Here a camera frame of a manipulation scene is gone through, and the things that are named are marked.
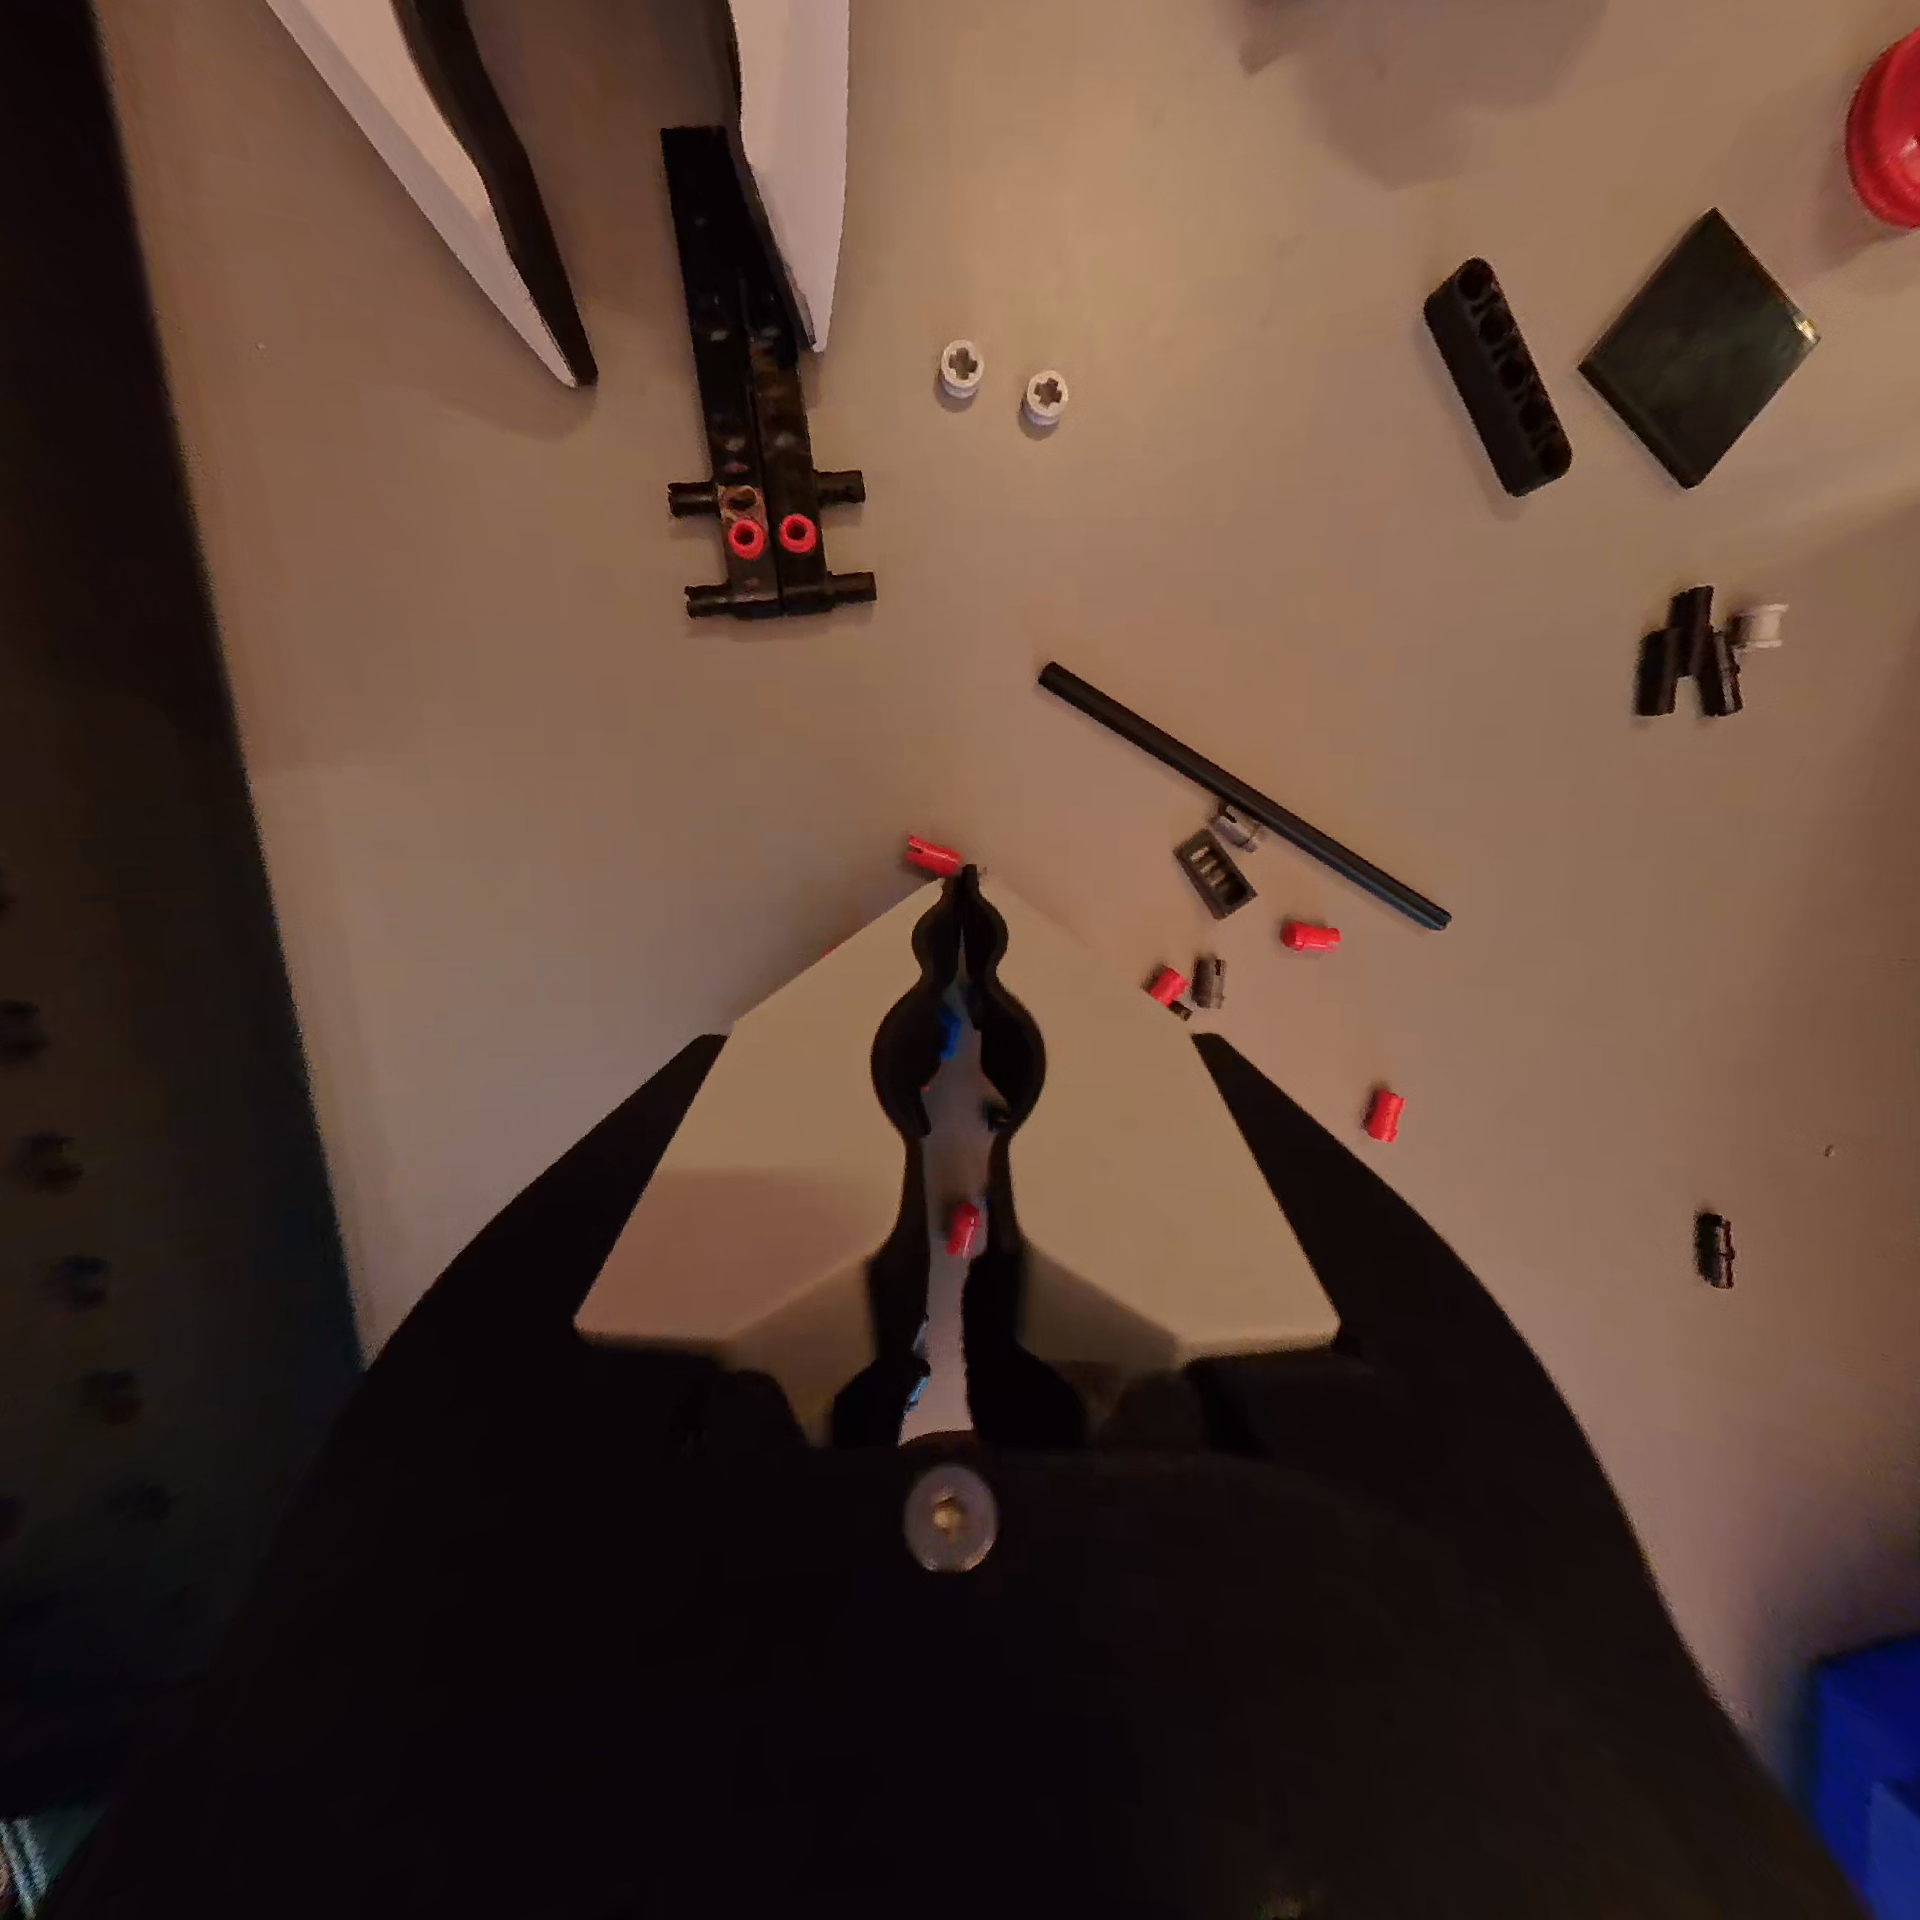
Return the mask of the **grey desk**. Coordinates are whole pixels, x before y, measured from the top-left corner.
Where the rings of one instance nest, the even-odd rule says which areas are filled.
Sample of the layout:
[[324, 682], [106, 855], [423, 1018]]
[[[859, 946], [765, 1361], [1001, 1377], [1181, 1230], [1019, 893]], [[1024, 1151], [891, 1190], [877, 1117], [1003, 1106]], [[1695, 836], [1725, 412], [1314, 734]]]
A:
[[[713, 540], [665, 509], [704, 7], [472, 22], [593, 393], [268, 5], [103, 5], [364, 1346], [898, 900], [911, 831], [1124, 980], [1191, 954], [1205, 804], [1041, 694], [1059, 657], [1452, 911], [1266, 846], [1219, 1024], [1500, 1297], [1787, 1768], [1813, 1660], [1915, 1626], [1915, 239], [1840, 156], [1915, 5], [852, 5], [808, 409], [877, 601], [765, 623], [687, 618]], [[1578, 366], [1708, 208], [1819, 345], [1680, 488]], [[1425, 322], [1471, 255], [1572, 445], [1522, 497]], [[1695, 585], [1783, 647], [1730, 718], [1634, 718]]]

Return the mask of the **bunch of small black pins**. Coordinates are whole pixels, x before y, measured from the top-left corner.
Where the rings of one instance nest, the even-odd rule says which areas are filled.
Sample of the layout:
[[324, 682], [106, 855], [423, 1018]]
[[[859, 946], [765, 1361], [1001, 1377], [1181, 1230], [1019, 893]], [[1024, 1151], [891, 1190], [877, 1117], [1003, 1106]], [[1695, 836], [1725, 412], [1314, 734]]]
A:
[[1704, 718], [1739, 713], [1744, 709], [1743, 655], [1739, 618], [1716, 618], [1714, 586], [1704, 583], [1680, 590], [1669, 604], [1661, 628], [1641, 640], [1634, 718], [1671, 714], [1684, 681], [1695, 686]]

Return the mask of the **black perforated panel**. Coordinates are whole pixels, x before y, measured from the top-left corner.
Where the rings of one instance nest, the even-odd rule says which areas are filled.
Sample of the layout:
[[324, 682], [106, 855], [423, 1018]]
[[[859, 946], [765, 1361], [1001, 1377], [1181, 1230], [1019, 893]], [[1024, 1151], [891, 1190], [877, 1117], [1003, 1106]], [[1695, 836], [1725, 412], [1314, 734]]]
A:
[[177, 1717], [357, 1377], [92, 5], [2, 7], [2, 1794]]

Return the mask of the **black smooth square tile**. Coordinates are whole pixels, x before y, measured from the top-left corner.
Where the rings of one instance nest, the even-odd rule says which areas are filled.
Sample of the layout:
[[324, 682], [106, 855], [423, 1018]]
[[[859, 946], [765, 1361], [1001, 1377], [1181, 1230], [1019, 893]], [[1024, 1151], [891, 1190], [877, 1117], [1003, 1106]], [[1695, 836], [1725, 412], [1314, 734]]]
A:
[[1708, 208], [1578, 369], [1680, 488], [1699, 488], [1817, 345], [1813, 318]]

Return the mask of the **blue storage bin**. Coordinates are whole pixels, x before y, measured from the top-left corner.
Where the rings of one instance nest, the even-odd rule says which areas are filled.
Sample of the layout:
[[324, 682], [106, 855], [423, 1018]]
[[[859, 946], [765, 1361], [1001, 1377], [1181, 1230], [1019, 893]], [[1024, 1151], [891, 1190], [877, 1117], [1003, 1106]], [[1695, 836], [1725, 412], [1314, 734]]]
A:
[[1869, 1914], [1919, 1914], [1919, 1636], [1831, 1655], [1808, 1679], [1803, 1794]]

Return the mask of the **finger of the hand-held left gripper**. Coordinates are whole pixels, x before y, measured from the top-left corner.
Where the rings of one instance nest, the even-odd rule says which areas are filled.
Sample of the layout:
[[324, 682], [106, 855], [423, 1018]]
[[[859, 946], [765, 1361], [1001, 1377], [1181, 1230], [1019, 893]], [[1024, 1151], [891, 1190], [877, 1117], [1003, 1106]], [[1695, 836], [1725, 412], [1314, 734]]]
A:
[[848, 198], [848, 2], [730, 2], [737, 169], [809, 351], [831, 340]]
[[272, 2], [443, 246], [563, 386], [593, 345], [532, 162], [461, 2]]

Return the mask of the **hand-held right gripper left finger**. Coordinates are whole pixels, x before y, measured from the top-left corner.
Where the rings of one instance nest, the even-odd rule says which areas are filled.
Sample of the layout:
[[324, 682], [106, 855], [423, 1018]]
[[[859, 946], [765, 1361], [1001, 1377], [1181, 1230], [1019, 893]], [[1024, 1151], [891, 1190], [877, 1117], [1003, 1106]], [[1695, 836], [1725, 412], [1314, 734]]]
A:
[[579, 1334], [771, 1375], [821, 1442], [895, 1442], [929, 1375], [927, 1090], [957, 968], [935, 880], [737, 1018]]

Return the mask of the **red toy wheel hub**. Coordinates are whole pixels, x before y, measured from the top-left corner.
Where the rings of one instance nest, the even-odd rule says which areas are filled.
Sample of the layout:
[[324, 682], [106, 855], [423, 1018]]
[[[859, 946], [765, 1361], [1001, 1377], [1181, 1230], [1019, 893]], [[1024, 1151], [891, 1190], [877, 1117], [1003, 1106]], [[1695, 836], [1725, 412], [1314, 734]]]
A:
[[1909, 32], [1873, 61], [1843, 133], [1857, 200], [1901, 232], [1919, 231], [1919, 40], [1920, 32]]

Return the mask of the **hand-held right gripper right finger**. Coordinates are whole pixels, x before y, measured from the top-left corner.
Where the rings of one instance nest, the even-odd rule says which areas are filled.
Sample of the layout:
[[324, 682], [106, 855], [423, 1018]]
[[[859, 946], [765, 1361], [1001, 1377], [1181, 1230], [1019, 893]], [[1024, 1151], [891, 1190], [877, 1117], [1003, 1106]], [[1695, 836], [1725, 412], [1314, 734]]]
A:
[[1075, 1449], [1138, 1382], [1328, 1352], [1337, 1309], [1201, 1034], [973, 870], [965, 976], [994, 1106], [965, 1282], [978, 1434]]

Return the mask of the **long black axle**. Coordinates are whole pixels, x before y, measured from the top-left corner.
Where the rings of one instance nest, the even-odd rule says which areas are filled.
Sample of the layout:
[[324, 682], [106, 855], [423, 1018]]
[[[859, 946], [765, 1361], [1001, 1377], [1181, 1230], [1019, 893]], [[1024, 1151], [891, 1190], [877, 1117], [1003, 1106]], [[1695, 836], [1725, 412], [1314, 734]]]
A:
[[1195, 784], [1217, 802], [1276, 833], [1282, 844], [1309, 856], [1309, 862], [1364, 890], [1369, 898], [1381, 900], [1417, 928], [1444, 929], [1452, 925], [1455, 916], [1441, 903], [1354, 847], [1346, 847], [1333, 833], [1309, 824], [1264, 790], [1232, 775], [1219, 760], [1201, 754], [1176, 734], [1117, 702], [1112, 692], [1071, 672], [1064, 662], [1048, 660], [1037, 672], [1037, 686], [1172, 775]]

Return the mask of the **short black brick beam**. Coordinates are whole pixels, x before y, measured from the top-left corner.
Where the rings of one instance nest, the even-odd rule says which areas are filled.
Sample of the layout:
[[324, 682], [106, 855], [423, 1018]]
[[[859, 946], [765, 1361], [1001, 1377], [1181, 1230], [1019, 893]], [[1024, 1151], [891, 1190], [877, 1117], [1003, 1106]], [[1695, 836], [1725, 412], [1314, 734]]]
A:
[[1428, 293], [1425, 322], [1501, 492], [1522, 497], [1567, 477], [1568, 431], [1495, 268], [1463, 260]]

